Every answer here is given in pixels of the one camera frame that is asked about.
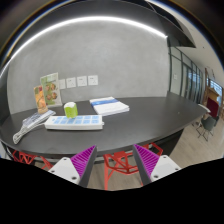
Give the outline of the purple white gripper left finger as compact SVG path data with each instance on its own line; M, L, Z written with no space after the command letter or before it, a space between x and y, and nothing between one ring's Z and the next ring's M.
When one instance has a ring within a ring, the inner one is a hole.
M97 147L93 145L71 158L61 158L49 172L76 185L86 187L89 182L96 155Z

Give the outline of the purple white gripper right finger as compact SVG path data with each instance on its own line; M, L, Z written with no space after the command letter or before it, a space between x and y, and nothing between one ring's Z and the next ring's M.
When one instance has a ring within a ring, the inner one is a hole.
M157 155L139 146L133 146L133 155L143 185L157 181L180 170L180 167L167 155Z

